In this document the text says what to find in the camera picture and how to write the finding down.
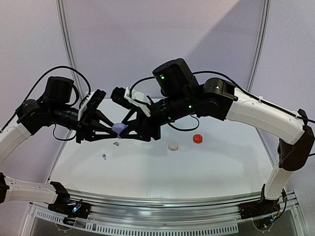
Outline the purple earbud charging case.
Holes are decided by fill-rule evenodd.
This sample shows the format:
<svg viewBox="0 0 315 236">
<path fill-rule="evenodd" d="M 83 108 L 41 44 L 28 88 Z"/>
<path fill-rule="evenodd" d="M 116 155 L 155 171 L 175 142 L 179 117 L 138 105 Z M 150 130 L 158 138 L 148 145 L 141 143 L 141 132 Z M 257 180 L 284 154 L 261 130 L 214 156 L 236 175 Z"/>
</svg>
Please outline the purple earbud charging case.
<svg viewBox="0 0 315 236">
<path fill-rule="evenodd" d="M 111 130 L 117 134 L 118 139 L 121 139 L 120 133 L 123 132 L 126 128 L 127 128 L 126 124 L 115 123 L 113 124 Z"/>
</svg>

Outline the pink-white earbud charging case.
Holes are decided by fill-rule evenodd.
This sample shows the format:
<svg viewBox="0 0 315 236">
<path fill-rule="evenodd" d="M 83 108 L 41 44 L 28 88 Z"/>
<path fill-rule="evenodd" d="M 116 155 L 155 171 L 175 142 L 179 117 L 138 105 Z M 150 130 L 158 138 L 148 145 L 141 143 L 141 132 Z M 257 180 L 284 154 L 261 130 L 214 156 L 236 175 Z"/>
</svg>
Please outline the pink-white earbud charging case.
<svg viewBox="0 0 315 236">
<path fill-rule="evenodd" d="M 177 151 L 179 149 L 179 144 L 177 142 L 169 142 L 168 149 L 170 151 Z"/>
</svg>

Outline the red earbud charging case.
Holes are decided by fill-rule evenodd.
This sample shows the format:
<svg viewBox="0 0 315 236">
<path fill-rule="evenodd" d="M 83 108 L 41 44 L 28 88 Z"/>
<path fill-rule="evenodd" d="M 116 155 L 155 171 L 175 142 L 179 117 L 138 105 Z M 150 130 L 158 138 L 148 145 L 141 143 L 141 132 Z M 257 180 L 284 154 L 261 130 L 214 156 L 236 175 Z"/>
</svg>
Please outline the red earbud charging case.
<svg viewBox="0 0 315 236">
<path fill-rule="evenodd" d="M 194 141 L 196 144 L 202 143 L 202 142 L 203 142 L 203 137 L 202 137 L 202 135 L 200 135 L 200 134 L 195 134 L 195 135 L 193 136 L 193 141 Z"/>
</svg>

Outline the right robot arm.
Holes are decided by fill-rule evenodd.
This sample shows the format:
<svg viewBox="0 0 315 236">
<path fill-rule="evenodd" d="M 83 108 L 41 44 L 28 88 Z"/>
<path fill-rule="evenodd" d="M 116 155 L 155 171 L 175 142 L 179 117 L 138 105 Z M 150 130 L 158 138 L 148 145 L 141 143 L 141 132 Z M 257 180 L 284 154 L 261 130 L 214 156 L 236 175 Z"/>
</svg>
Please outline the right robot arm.
<svg viewBox="0 0 315 236">
<path fill-rule="evenodd" d="M 161 126 L 188 115 L 236 121 L 271 133 L 279 138 L 279 159 L 254 204 L 258 214 L 270 210 L 291 174 L 311 155 L 315 136 L 305 111 L 292 112 L 252 95 L 222 73 L 201 85 L 182 58 L 160 65 L 152 74 L 163 99 L 151 103 L 144 94 L 126 88 L 124 98 L 133 107 L 120 137 L 158 140 Z"/>
</svg>

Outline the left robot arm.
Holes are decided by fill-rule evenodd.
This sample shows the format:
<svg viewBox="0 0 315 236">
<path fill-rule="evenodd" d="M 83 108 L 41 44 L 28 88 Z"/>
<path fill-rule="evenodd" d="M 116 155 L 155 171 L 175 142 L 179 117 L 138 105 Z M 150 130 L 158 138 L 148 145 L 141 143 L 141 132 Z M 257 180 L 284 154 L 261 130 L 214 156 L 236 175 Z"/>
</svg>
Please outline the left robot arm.
<svg viewBox="0 0 315 236">
<path fill-rule="evenodd" d="M 113 123 L 97 109 L 106 93 L 96 90 L 80 109 L 76 109 L 70 104 L 72 92 L 79 93 L 73 80 L 65 77 L 49 77 L 43 95 L 37 100 L 24 101 L 16 109 L 7 127 L 1 131 L 0 161 L 4 162 L 23 141 L 41 128 L 52 124 L 74 130 L 78 143 L 83 140 L 93 142 L 116 138 L 117 133 L 112 130 Z M 0 201 L 54 204 L 62 213 L 70 213 L 73 209 L 70 195 L 61 183 L 27 182 L 4 174 L 0 175 Z"/>
</svg>

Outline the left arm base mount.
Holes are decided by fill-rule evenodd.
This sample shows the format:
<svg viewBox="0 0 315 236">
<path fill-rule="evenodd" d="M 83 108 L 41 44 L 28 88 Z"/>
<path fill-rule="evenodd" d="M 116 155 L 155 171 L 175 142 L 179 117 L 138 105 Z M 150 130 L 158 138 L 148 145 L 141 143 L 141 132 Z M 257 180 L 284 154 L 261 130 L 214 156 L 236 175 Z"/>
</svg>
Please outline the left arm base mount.
<svg viewBox="0 0 315 236">
<path fill-rule="evenodd" d="M 82 218 L 87 219 L 91 212 L 92 205 L 84 202 L 82 199 L 79 201 L 68 200 L 65 203 L 49 204 L 50 211 L 67 215 L 68 218 Z"/>
</svg>

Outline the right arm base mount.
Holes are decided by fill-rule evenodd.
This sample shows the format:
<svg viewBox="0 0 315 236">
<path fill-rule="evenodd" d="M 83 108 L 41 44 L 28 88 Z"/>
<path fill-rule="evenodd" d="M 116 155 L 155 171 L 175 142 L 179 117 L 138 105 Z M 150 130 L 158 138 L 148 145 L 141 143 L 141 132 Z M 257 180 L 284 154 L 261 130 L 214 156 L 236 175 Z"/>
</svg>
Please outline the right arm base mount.
<svg viewBox="0 0 315 236">
<path fill-rule="evenodd" d="M 279 199 L 276 200 L 267 200 L 264 197 L 261 197 L 259 200 L 241 203 L 238 205 L 238 210 L 241 216 L 241 219 L 255 218 L 263 215 L 268 215 L 273 212 L 276 212 L 276 218 L 282 216 L 286 209 L 286 204 L 281 210 L 279 204 Z"/>
</svg>

